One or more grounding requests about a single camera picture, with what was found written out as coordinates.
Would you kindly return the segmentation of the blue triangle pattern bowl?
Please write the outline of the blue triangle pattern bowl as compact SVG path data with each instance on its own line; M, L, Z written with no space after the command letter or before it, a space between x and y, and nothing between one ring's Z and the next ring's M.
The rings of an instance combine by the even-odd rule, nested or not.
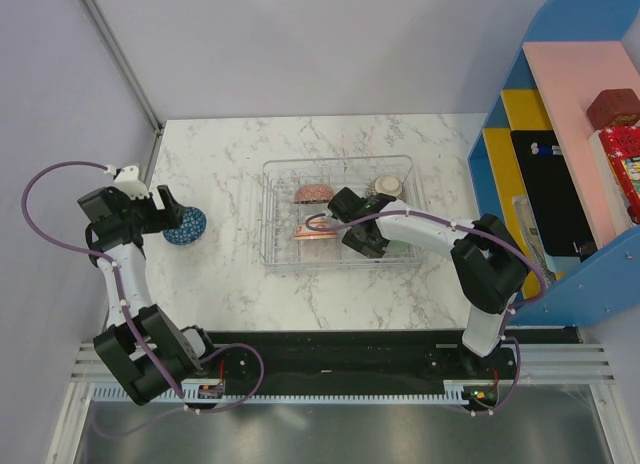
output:
M165 230L163 237L172 245L190 245L202 237L206 226L207 218L204 212L196 207L188 207L183 216L182 224L175 229Z

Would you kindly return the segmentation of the brown lattice pattern bowl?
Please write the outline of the brown lattice pattern bowl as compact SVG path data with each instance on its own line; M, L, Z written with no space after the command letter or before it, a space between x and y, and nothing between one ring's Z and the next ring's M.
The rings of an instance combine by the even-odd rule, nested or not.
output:
M377 177L370 185L370 193L385 194L403 199L405 197L405 189L402 181L394 175L381 175Z

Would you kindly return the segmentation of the orange white floral bowl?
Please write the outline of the orange white floral bowl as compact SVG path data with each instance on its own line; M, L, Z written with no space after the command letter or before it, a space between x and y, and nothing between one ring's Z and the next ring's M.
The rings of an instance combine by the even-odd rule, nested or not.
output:
M335 239L337 237L336 231L329 231L330 219L326 216L315 217L310 221L310 225L314 229L310 229L304 220L302 220L296 227L293 239L296 241L317 241Z

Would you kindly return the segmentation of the red floral pattern bowl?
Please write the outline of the red floral pattern bowl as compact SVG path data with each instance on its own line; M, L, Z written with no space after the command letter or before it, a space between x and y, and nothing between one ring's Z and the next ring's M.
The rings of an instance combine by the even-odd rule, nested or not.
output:
M335 193L327 184L306 184L296 190L293 202L298 205L328 203Z

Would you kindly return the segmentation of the pale green glazed bowl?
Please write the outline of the pale green glazed bowl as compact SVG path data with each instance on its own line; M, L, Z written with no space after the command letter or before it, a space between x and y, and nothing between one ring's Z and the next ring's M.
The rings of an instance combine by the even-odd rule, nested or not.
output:
M411 245L409 243L391 240L386 247L386 253L392 257L401 257L411 254Z

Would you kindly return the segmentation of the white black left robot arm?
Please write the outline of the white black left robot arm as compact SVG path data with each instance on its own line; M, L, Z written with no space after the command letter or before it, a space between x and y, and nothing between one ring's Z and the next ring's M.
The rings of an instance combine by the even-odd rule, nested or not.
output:
M169 187L133 198L114 187L78 200L89 224L85 240L90 260L105 279L109 299L106 329L93 338L96 353L137 405L145 405L194 375L208 377L219 353L205 331L180 329L151 298L146 280L145 234L182 225L187 208Z

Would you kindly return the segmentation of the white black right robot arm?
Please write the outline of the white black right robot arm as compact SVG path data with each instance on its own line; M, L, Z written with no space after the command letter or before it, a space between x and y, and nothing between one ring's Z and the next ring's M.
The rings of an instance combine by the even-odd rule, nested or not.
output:
M331 217L346 233L342 243L369 258L382 258L393 242L436 253L453 262L471 308L462 335L458 365L467 376L483 376L494 365L493 350L504 334L509 305L531 272L505 224L485 214L455 223L386 194L367 198L341 189L328 203Z

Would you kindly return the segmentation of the black board with markers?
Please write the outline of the black board with markers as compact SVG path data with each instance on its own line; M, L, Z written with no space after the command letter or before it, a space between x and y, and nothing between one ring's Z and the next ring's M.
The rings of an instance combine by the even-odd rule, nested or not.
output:
M586 260L595 241L555 133L515 130L510 137L544 250Z

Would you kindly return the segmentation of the blue toy shelf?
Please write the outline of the blue toy shelf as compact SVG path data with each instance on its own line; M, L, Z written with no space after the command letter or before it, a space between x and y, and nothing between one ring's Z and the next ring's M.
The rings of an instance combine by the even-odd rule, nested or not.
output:
M513 326L587 327L639 302L639 229L616 214L592 154L586 109L606 89L637 89L622 40L639 0L549 0L533 18L469 154L481 213L520 236L527 197L559 279L529 276Z

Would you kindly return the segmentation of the red christmas tin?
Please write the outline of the red christmas tin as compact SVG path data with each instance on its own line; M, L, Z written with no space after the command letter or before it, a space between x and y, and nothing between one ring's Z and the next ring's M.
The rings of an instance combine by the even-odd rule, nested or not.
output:
M605 127L598 134L631 213L639 219L639 127Z

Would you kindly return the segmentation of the dark red box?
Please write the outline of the dark red box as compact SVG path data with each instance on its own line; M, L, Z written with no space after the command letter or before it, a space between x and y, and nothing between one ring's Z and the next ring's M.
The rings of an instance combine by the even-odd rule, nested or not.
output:
M586 116L594 131L633 126L639 122L639 107L639 97L633 89L606 89L588 107Z

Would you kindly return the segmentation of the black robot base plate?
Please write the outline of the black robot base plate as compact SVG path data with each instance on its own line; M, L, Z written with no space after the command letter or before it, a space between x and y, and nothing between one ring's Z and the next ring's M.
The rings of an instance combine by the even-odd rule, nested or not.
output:
M508 345L479 358L462 345L459 330L211 331L208 338L231 348L195 377L222 377L245 393L262 384L432 390L446 380L507 382L516 369Z

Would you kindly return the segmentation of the aluminium corner post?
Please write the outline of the aluminium corner post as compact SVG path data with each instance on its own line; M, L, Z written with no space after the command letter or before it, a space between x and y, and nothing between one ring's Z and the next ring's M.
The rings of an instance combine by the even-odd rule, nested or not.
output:
M94 27L99 39L104 45L109 57L116 66L126 87L131 92L140 111L144 115L147 123L156 135L163 130L163 123L154 110L146 92L144 91L129 59L126 57L114 34L108 20L97 0L78 0L86 13L91 25Z

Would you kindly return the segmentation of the aluminium rail frame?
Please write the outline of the aluminium rail frame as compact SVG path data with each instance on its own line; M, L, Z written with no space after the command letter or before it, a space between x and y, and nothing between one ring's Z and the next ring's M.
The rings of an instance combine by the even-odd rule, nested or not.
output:
M196 416L205 381L139 407L83 346L54 431L50 463L635 463L604 348L525 344L520 376L503 379L500 408L470 415L463 393L227 394L221 414Z

